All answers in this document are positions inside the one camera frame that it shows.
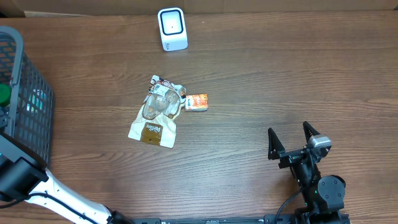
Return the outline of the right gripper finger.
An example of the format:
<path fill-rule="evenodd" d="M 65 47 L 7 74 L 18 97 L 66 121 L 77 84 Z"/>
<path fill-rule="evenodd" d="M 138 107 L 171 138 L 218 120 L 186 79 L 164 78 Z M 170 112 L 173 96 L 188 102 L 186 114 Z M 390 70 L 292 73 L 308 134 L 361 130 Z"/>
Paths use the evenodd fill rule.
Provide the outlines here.
<path fill-rule="evenodd" d="M 268 154 L 280 154 L 285 152 L 285 148 L 277 137 L 276 133 L 272 128 L 268 129 L 269 137 L 269 150 Z"/>
<path fill-rule="evenodd" d="M 307 143 L 312 142 L 314 136 L 320 135 L 320 133 L 308 121 L 303 122 L 303 130 Z"/>

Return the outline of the orange tissue pack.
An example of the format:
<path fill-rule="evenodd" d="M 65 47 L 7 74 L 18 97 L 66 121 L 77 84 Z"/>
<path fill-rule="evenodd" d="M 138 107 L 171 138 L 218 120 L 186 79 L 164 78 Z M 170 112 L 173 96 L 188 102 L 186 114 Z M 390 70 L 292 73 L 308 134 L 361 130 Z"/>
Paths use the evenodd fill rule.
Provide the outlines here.
<path fill-rule="evenodd" d="M 187 95 L 185 103 L 185 111 L 207 111 L 208 95 Z"/>

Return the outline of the beige dried mushroom bag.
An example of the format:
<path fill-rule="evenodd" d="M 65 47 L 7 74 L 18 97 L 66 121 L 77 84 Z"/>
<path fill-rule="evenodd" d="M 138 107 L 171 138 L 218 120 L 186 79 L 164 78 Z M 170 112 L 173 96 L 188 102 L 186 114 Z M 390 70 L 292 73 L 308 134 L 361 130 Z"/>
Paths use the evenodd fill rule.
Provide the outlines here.
<path fill-rule="evenodd" d="M 148 94 L 132 122 L 128 137 L 148 144 L 172 148 L 179 116 L 186 102 L 186 88 L 157 75 L 150 80 Z"/>

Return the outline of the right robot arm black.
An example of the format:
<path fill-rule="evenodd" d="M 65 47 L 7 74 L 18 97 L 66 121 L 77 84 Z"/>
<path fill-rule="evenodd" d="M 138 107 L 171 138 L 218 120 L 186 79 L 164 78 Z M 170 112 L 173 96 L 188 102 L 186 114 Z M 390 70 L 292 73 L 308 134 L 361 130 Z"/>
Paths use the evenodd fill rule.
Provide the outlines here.
<path fill-rule="evenodd" d="M 271 223 L 349 223 L 349 216 L 342 215 L 346 182 L 338 175 L 322 177 L 317 163 L 329 153 L 332 143 L 308 122 L 303 122 L 306 145 L 301 149 L 286 151 L 272 128 L 267 130 L 269 138 L 268 159 L 278 160 L 279 167 L 289 168 L 299 189 L 278 209 L 275 215 L 266 215 L 264 221 Z M 281 215 L 286 205 L 296 196 L 302 195 L 305 206 L 293 214 Z"/>

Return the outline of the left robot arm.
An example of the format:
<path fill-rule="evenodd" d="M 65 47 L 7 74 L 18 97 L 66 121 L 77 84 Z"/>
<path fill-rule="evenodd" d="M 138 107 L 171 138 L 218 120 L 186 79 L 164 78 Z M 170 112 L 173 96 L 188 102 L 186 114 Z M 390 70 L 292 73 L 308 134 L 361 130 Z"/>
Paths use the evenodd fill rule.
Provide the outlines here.
<path fill-rule="evenodd" d="M 1 131 L 1 208 L 21 202 L 47 208 L 73 223 L 132 223 L 61 183 L 38 153 Z"/>

